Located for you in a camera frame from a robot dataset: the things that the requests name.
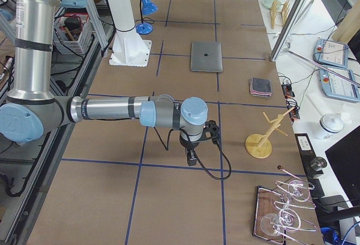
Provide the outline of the grey laptop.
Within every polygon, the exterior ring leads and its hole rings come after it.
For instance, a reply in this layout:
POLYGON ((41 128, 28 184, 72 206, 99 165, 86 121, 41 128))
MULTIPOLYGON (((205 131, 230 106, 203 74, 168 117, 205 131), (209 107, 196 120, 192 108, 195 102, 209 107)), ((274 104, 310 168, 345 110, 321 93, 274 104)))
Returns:
POLYGON ((220 42, 192 42, 192 72, 222 73, 222 45, 220 42))

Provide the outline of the grey and pink folded cloth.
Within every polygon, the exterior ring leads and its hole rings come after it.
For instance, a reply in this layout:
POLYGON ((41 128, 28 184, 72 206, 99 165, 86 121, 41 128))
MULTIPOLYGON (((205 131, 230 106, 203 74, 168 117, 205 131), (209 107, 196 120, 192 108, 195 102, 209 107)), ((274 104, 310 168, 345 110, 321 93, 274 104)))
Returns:
POLYGON ((251 77, 249 92, 253 96, 271 97, 272 83, 269 79, 251 77))

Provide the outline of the lower wine glass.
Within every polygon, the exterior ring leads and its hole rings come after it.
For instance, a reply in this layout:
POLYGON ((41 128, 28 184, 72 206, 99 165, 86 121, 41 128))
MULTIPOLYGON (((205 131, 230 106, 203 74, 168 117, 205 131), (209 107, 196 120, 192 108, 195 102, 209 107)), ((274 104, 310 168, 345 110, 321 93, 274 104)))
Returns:
POLYGON ((300 227, 299 215, 289 208, 280 209, 278 213, 267 213, 260 221, 261 231, 271 237, 285 234, 285 231, 297 231, 300 227))

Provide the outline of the wine glass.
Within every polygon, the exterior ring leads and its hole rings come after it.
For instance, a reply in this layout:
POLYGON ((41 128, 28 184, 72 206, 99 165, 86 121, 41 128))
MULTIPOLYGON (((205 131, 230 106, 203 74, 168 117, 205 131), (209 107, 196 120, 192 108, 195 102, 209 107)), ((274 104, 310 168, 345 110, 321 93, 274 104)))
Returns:
POLYGON ((280 209, 278 213, 267 213, 260 221, 261 231, 271 237, 285 234, 285 231, 297 231, 300 227, 299 215, 289 208, 280 209))
POLYGON ((277 189, 282 191, 287 197, 293 198, 300 203, 311 202, 310 191, 315 189, 311 182, 300 180, 290 182, 276 181, 275 184, 277 189))

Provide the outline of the upper wine glass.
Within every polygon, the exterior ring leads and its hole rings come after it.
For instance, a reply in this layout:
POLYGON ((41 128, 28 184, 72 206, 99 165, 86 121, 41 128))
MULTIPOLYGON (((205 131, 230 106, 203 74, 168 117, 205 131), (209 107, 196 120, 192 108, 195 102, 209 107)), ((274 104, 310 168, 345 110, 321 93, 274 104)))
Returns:
POLYGON ((311 202, 310 191, 315 189, 311 182, 300 180, 290 182, 276 181, 275 184, 277 189, 282 191, 287 197, 293 198, 300 203, 311 202))

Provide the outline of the black power strip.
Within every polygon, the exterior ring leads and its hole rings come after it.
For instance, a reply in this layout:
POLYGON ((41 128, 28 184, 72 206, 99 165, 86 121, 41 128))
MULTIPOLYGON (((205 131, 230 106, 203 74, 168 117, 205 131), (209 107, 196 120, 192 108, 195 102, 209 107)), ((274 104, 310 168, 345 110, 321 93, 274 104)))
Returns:
POLYGON ((298 105, 298 102, 295 100, 295 94, 293 92, 292 85, 289 83, 283 83, 281 87, 282 87, 283 95, 285 97, 286 107, 288 109, 293 108, 293 110, 289 112, 289 117, 292 123, 294 123, 295 121, 300 119, 300 115, 299 115, 300 106, 298 105))

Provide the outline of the white enamel mug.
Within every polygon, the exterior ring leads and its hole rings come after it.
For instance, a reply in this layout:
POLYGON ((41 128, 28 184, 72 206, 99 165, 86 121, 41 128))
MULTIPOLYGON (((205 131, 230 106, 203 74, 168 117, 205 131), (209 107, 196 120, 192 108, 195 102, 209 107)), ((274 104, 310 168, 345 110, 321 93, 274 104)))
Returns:
POLYGON ((341 132, 343 129, 344 122, 341 118, 336 114, 328 113, 320 118, 316 137, 321 140, 327 140, 334 134, 341 132))

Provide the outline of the black monitor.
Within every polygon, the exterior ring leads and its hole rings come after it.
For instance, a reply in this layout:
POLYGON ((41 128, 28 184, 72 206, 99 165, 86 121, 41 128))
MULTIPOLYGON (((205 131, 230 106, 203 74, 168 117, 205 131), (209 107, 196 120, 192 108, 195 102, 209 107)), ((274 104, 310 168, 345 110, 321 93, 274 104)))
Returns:
POLYGON ((330 166, 352 207, 321 213, 318 220, 328 223, 359 216, 359 132, 352 131, 325 151, 330 166))

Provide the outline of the white plastic basket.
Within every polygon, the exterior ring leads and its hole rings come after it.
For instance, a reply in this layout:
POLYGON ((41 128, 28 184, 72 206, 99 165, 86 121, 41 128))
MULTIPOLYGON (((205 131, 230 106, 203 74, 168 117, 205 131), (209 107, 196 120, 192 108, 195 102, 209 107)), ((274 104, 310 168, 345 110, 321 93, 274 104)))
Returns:
POLYGON ((91 38, 91 23, 88 14, 67 13, 56 19, 53 44, 64 55, 84 55, 91 38))

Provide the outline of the lower teach pendant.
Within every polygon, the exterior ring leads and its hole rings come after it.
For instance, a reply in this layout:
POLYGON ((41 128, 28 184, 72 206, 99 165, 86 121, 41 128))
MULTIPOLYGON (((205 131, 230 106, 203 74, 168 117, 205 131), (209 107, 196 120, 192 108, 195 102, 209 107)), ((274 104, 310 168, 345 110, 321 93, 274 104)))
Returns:
POLYGON ((319 70, 319 81, 323 93, 332 99, 359 102, 359 87, 326 70, 319 70))

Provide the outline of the teach pendant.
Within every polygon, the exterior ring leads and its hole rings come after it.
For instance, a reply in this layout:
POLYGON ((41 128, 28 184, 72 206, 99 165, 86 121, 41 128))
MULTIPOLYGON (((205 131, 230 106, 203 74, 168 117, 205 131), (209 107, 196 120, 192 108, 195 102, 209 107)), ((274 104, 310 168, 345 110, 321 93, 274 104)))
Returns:
POLYGON ((319 70, 319 81, 323 93, 332 99, 359 102, 359 87, 326 70, 319 70))
POLYGON ((313 60, 322 65, 347 68, 349 46, 329 39, 319 38, 316 41, 313 60))

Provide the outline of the light green plate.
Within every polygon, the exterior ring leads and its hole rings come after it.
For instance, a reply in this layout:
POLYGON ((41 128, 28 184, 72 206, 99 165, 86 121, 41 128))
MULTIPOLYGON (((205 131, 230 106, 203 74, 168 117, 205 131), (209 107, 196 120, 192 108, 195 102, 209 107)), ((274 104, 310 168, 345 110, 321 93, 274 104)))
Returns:
POLYGON ((262 5, 263 7, 265 7, 266 9, 270 9, 273 5, 275 0, 262 0, 262 5))

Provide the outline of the wooden dish rack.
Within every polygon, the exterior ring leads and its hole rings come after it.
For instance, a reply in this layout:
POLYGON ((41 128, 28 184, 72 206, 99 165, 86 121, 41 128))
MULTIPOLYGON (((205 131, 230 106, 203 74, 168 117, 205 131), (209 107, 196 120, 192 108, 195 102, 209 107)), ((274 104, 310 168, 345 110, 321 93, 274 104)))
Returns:
POLYGON ((290 12, 290 0, 286 0, 284 3, 281 3, 279 0, 273 0, 272 5, 269 9, 271 17, 271 29, 275 28, 276 17, 281 15, 282 26, 285 26, 287 18, 290 12))

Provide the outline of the upper teach pendant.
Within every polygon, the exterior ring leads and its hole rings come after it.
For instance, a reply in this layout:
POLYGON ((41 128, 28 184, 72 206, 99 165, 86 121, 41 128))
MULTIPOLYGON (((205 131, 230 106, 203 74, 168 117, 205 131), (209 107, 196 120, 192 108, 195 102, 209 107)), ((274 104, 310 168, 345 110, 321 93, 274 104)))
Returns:
POLYGON ((319 38, 316 41, 313 60, 322 65, 347 68, 349 46, 329 39, 319 38))

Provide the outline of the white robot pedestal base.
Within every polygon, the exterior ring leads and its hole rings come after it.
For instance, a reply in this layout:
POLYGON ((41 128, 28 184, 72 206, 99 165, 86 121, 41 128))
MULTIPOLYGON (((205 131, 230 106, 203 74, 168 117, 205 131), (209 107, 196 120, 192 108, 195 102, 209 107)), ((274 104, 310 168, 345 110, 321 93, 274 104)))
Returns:
POLYGON ((107 0, 115 27, 115 38, 109 64, 146 67, 151 41, 136 32, 131 0, 107 0))

